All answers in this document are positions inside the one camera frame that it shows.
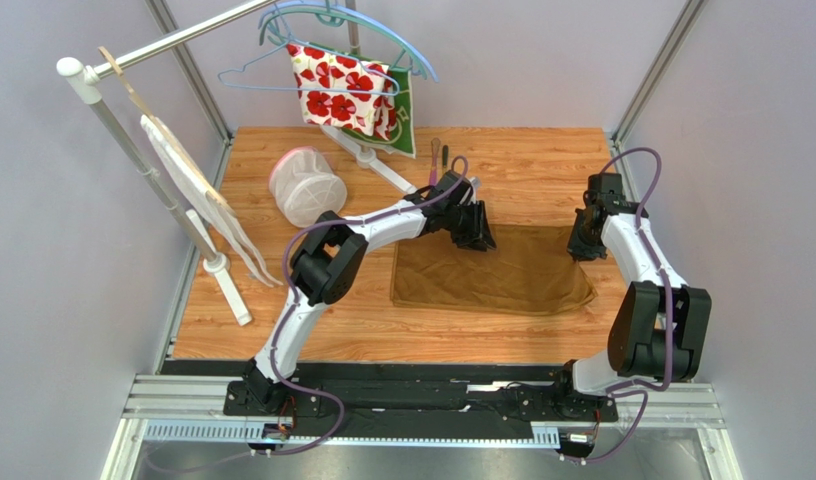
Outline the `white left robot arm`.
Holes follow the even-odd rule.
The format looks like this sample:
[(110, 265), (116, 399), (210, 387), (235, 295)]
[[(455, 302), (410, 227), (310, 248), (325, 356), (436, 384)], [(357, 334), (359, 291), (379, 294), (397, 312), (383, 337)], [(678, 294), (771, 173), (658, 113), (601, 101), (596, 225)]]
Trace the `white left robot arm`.
[(327, 211), (296, 234), (282, 258), (285, 306), (241, 379), (229, 383), (224, 413), (269, 415), (285, 404), (297, 387), (291, 377), (317, 322), (350, 291), (367, 254), (438, 231), (447, 232), (459, 249), (496, 249), (485, 204), (475, 190), (465, 175), (448, 171), (388, 208), (353, 217)]

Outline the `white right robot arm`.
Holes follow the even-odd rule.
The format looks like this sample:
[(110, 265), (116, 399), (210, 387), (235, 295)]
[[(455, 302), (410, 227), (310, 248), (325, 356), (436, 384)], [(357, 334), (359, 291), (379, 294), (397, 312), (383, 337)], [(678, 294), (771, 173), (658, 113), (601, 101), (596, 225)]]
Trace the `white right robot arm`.
[(565, 406), (597, 408), (634, 387), (664, 391), (692, 379), (703, 355), (712, 299), (679, 275), (659, 248), (642, 203), (617, 173), (588, 179), (567, 252), (577, 262), (613, 256), (627, 291), (606, 348), (564, 365), (555, 383)]

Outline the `brown cloth napkin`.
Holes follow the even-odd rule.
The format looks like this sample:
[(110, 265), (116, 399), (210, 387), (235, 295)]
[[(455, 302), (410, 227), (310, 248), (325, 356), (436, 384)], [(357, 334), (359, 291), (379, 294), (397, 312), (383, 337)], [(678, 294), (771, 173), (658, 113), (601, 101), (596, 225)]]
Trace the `brown cloth napkin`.
[(401, 307), (553, 316), (597, 297), (567, 252), (564, 226), (494, 225), (495, 250), (459, 249), (445, 233), (397, 244), (390, 298)]

